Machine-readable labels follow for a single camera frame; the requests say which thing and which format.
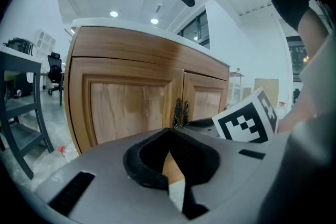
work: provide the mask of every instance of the desk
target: desk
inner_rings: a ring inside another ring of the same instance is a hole
[[[51,81],[48,78],[48,73],[47,72],[41,72],[41,77],[42,77],[42,87],[43,89],[49,89],[51,88]]]
[[[59,84],[59,105],[62,106],[62,92],[63,92],[63,84],[64,84],[64,72],[61,73],[61,83]]]
[[[7,139],[10,150],[26,175],[32,179],[34,174],[29,168],[24,156],[33,150],[42,140],[45,142],[48,151],[51,153],[54,148],[51,144],[48,132],[44,123],[41,102],[40,102],[40,71],[42,60],[22,52],[0,46],[0,121],[3,134]],[[32,72],[34,102],[24,104],[17,100],[4,101],[5,76],[10,72]],[[32,130],[18,121],[18,116],[35,110],[36,120],[40,132]],[[9,120],[15,119],[14,124],[9,125]]]

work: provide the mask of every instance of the black office chair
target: black office chair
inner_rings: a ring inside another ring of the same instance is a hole
[[[49,95],[52,95],[53,91],[59,91],[59,105],[62,106],[62,90],[64,81],[64,74],[62,73],[62,60],[60,59],[59,54],[52,52],[51,55],[48,55],[48,61],[50,65],[48,78],[52,83],[58,84],[57,86],[50,88],[48,93]]]

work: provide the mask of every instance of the floor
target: floor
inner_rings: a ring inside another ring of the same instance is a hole
[[[66,120],[64,100],[63,105],[59,105],[59,92],[55,91],[52,96],[48,95],[46,90],[40,93],[41,107],[43,112],[46,128],[54,146],[54,151],[48,153],[43,143],[38,145],[33,151],[29,152],[24,158],[30,169],[34,173],[34,178],[30,180],[22,171],[16,162],[14,155],[8,147],[6,138],[0,134],[6,150],[0,151],[0,158],[6,166],[11,178],[20,185],[34,191],[45,179],[47,179],[54,171],[58,170],[65,164],[66,159],[58,152],[59,146],[69,146],[72,143],[69,127]],[[32,103],[33,96],[19,98],[18,100],[25,103]],[[39,131],[35,111],[19,116],[20,123],[25,126]]]

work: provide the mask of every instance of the white wall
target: white wall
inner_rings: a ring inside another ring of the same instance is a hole
[[[13,0],[0,24],[0,42],[13,37],[36,42],[37,30],[43,29],[56,39],[54,52],[63,62],[69,50],[57,0]]]
[[[241,25],[240,16],[232,7],[230,0],[215,0],[228,13],[237,26]]]
[[[245,75],[242,78],[242,88],[253,88],[258,72],[252,68],[251,61],[259,58],[254,45],[217,1],[209,0],[205,7],[209,25],[210,51],[230,65],[230,70],[240,68],[241,73]]]
[[[289,24],[287,24],[284,20],[280,22],[283,32],[286,37],[294,37],[298,36],[298,32],[296,32]]]
[[[290,52],[279,20],[267,8],[241,16],[241,29],[261,56],[254,62],[259,78],[279,79],[278,102],[292,104],[293,72]]]
[[[292,66],[279,20],[266,12],[240,17],[238,26],[215,0],[206,4],[210,50],[245,75],[242,87],[254,89],[256,78],[279,79],[278,102],[291,107]]]

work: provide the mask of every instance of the wooden panel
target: wooden panel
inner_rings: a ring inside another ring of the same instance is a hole
[[[171,40],[120,28],[81,27],[74,57],[103,57],[156,63],[228,80],[229,67]]]
[[[64,107],[65,107],[65,113],[67,116],[67,121],[68,121],[68,126],[69,126],[69,131],[71,134],[71,138],[72,141],[75,145],[75,148],[78,152],[78,154],[81,154],[80,148],[78,146],[78,142],[75,136],[75,131],[74,131],[74,127],[72,125],[72,119],[71,119],[71,113],[70,113],[70,95],[69,95],[69,79],[70,79],[70,70],[71,70],[71,55],[72,55],[72,51],[73,51],[73,46],[75,44],[76,38],[77,38],[77,34],[78,34],[78,28],[75,31],[75,34],[72,37],[71,43],[70,43],[70,47],[69,47],[69,51],[68,51],[68,57],[67,57],[67,62],[66,62],[66,66],[65,66],[65,75],[64,75]]]
[[[205,119],[209,115],[217,115],[221,103],[221,95],[221,92],[195,91],[193,120]]]
[[[189,121],[212,117],[224,110],[228,82],[196,74],[184,74],[183,108],[189,102]]]
[[[162,123],[160,127],[172,126],[182,86],[181,69],[118,59],[73,58],[69,85],[70,111],[81,152],[88,151],[97,142],[125,137],[138,129],[147,131],[144,130],[146,126],[157,129],[158,122]],[[139,114],[143,111],[149,116],[143,116],[146,122],[141,127],[134,126],[132,120],[126,124],[132,117],[140,120]]]
[[[279,80],[278,79],[255,79],[254,90],[263,88],[272,106],[278,106],[279,99]]]
[[[163,126],[164,87],[91,84],[91,112],[97,143]]]

